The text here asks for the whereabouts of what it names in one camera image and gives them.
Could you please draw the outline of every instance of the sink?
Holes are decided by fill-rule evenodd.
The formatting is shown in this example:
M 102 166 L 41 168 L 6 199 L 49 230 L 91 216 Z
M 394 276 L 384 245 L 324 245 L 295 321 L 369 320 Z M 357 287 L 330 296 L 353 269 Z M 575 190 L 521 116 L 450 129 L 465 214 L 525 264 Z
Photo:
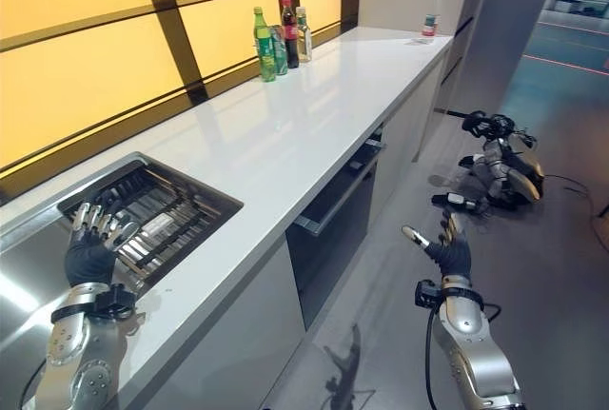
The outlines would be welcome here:
M 118 251 L 113 281 L 138 297 L 227 222 L 243 203 L 136 153 L 60 193 L 3 230 L 0 252 L 0 407 L 15 408 L 45 357 L 50 313 L 69 291 L 71 221 L 83 200 L 110 189 L 139 232 Z

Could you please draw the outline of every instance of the cabinet door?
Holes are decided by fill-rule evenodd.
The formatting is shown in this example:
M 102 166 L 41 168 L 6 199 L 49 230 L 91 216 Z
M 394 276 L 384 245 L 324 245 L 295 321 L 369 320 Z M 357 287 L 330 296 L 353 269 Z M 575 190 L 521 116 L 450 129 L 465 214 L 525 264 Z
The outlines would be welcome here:
M 386 149 L 377 164 L 369 225 L 376 220 L 420 149 L 443 65 L 442 59 L 385 121 L 383 142 Z
M 168 377 L 146 410 L 260 406 L 305 333 L 285 237 L 274 248 L 260 273 Z

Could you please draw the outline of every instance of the oven handle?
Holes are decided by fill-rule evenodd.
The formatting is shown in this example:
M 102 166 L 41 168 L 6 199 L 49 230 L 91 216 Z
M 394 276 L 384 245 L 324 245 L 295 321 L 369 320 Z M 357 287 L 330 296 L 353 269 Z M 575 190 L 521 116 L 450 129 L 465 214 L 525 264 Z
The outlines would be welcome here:
M 313 237 L 319 237 L 320 234 L 322 234 L 322 232 L 324 232 L 325 227 L 328 226 L 328 224 L 332 221 L 334 216 L 339 212 L 339 210 L 344 205 L 344 203 L 346 203 L 346 201 L 349 199 L 349 197 L 353 194 L 353 192 L 360 185 L 363 178 L 367 175 L 367 173 L 370 171 L 370 169 L 377 163 L 377 161 L 379 160 L 379 155 L 381 154 L 381 151 L 385 150 L 387 147 L 386 144 L 381 143 L 379 141 L 375 141 L 374 139 L 367 139 L 364 142 L 364 144 L 368 145 L 368 146 L 373 146 L 376 149 L 378 149 L 379 151 L 377 151 L 377 153 L 372 157 L 372 159 L 368 162 L 368 164 L 366 164 L 363 167 L 360 174 L 355 178 L 355 180 L 349 186 L 349 188 L 344 191 L 343 195 L 339 198 L 339 200 L 332 207 L 330 207 L 328 209 L 328 211 L 326 212 L 324 217 L 319 222 L 311 220 L 310 218 L 306 218 L 306 216 L 304 216 L 304 215 L 299 215 L 298 217 L 296 217 L 296 220 L 294 220 L 295 225 L 303 227 L 304 230 Z

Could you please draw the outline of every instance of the plastic bottle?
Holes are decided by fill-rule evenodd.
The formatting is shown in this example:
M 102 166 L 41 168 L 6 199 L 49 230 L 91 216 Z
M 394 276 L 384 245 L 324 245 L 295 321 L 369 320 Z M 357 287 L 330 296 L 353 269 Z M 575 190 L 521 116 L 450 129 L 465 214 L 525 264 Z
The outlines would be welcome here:
M 422 27 L 423 36 L 435 36 L 440 23 L 440 11 L 442 6 L 442 0 L 434 0 L 434 13 L 428 13 L 425 15 L 425 23 Z
M 434 15 L 436 21 L 434 23 L 434 34 L 438 33 L 438 25 L 440 24 L 440 13 L 442 12 L 442 0 L 434 0 Z
M 311 61 L 313 55 L 313 41 L 311 40 L 311 28 L 306 23 L 306 8 L 296 8 L 296 20 L 298 22 L 298 59 L 301 63 Z
M 265 82 L 272 82 L 275 80 L 273 39 L 263 17 L 262 8 L 254 8 L 254 40 L 260 60 L 260 74 Z
M 275 52 L 275 73 L 287 74 L 287 51 L 285 50 L 284 27 L 272 25 L 270 35 L 273 38 L 273 51 Z
M 298 28 L 296 16 L 292 11 L 292 0 L 282 0 L 282 25 L 284 25 L 285 50 L 287 51 L 287 66 L 298 67 Z

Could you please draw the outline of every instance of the kitchen counter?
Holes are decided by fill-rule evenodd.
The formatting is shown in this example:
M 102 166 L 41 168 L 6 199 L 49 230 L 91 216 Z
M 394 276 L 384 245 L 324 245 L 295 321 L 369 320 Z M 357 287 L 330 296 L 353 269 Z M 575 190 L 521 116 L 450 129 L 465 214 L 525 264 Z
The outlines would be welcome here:
M 3 223 L 131 152 L 244 207 L 137 303 L 120 370 L 125 408 L 277 241 L 353 151 L 439 63 L 451 37 L 355 28 L 276 82 L 259 78 L 153 127 L 0 208 Z

